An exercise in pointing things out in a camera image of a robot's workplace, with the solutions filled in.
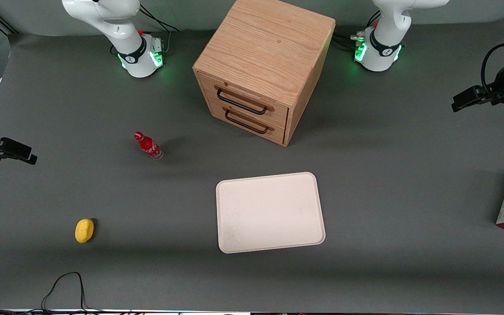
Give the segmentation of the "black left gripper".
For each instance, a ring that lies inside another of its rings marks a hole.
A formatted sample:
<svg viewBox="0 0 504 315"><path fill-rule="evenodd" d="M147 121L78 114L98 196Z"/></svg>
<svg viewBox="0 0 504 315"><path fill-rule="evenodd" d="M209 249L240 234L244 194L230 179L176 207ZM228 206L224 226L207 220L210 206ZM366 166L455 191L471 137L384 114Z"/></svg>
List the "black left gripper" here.
<svg viewBox="0 0 504 315"><path fill-rule="evenodd" d="M504 104L504 67L495 76L492 83L485 83L485 70L487 61L484 60L481 66L480 79L481 86L472 86L454 96L451 108L454 113L474 105L482 105L490 102L491 105Z"/></svg>

